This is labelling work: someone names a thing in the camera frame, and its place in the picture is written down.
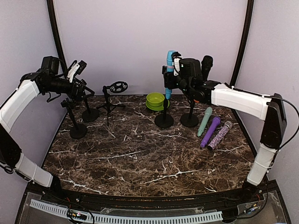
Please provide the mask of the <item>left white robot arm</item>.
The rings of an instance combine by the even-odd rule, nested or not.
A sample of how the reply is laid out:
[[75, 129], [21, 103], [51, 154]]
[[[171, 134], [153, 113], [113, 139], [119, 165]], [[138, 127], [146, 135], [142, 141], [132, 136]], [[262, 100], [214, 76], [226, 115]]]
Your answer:
[[10, 133], [19, 117], [39, 95], [67, 95], [68, 98], [62, 102], [62, 106], [67, 109], [71, 119], [74, 118], [71, 102], [85, 101], [94, 95], [86, 82], [76, 77], [86, 68], [86, 62], [74, 61], [62, 74], [58, 73], [60, 66], [59, 58], [44, 57], [41, 67], [35, 72], [23, 75], [19, 85], [0, 107], [0, 166], [8, 174], [16, 172], [26, 181], [48, 189], [47, 195], [55, 203], [66, 200], [59, 177], [29, 159]]

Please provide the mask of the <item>rhinestone silver microphone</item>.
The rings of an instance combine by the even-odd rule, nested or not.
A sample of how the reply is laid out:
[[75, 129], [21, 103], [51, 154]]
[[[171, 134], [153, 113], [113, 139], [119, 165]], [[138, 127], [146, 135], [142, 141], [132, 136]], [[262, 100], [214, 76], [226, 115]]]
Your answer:
[[215, 135], [215, 137], [212, 139], [212, 141], [208, 144], [207, 149], [209, 151], [213, 151], [216, 146], [222, 141], [222, 139], [225, 137], [225, 135], [229, 132], [229, 130], [232, 128], [232, 122], [226, 121], [223, 127], [220, 129], [220, 131]]

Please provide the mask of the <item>light blue microphone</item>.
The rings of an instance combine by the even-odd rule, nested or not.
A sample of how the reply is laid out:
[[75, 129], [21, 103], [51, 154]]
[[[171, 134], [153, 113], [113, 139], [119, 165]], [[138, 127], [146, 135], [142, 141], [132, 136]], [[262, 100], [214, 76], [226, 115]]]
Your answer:
[[173, 59], [172, 59], [173, 53], [175, 53], [174, 50], [169, 50], [166, 58], [166, 72], [164, 74], [164, 86], [165, 86], [165, 96], [167, 100], [171, 98], [171, 93], [172, 93], [172, 87], [170, 87], [171, 82], [169, 79], [170, 79], [170, 75], [173, 75], [174, 72]]

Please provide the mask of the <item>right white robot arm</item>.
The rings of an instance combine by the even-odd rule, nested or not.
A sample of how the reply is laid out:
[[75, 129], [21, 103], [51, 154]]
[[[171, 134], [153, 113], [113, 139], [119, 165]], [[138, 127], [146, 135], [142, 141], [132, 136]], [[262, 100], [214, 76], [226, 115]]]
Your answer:
[[180, 89], [191, 106], [196, 102], [223, 106], [264, 121], [260, 147], [247, 176], [249, 184], [238, 193], [238, 198], [247, 203], [256, 196], [255, 186], [261, 183], [280, 149], [287, 125], [283, 99], [279, 94], [252, 93], [217, 81], [208, 81], [212, 65], [210, 56], [204, 56], [203, 61], [199, 61], [182, 58], [172, 52], [167, 57], [167, 65], [162, 68], [166, 98], [170, 99], [171, 90]]

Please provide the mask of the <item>purple microphone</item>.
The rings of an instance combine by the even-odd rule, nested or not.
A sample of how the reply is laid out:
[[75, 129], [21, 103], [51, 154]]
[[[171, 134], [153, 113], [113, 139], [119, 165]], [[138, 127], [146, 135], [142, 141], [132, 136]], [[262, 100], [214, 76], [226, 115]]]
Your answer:
[[220, 124], [221, 122], [221, 118], [219, 116], [216, 116], [213, 118], [212, 123], [207, 131], [207, 133], [205, 134], [204, 138], [202, 139], [200, 146], [202, 148], [204, 148], [207, 143], [209, 142], [211, 136], [213, 135], [215, 129], [217, 128], [217, 126]]

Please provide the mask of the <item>mint green microphone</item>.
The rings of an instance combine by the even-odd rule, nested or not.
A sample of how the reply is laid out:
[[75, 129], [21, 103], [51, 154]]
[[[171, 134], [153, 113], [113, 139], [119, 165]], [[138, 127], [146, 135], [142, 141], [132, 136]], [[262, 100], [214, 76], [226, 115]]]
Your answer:
[[203, 134], [203, 132], [204, 132], [206, 126], [207, 126], [207, 123], [208, 123], [208, 121], [209, 121], [209, 119], [210, 119], [210, 117], [212, 115], [212, 112], [213, 112], [213, 109], [211, 107], [208, 107], [205, 110], [204, 117], [203, 117], [203, 119], [201, 121], [201, 124], [200, 124], [200, 126], [198, 128], [198, 132], [197, 132], [197, 136], [198, 137], [200, 137]]

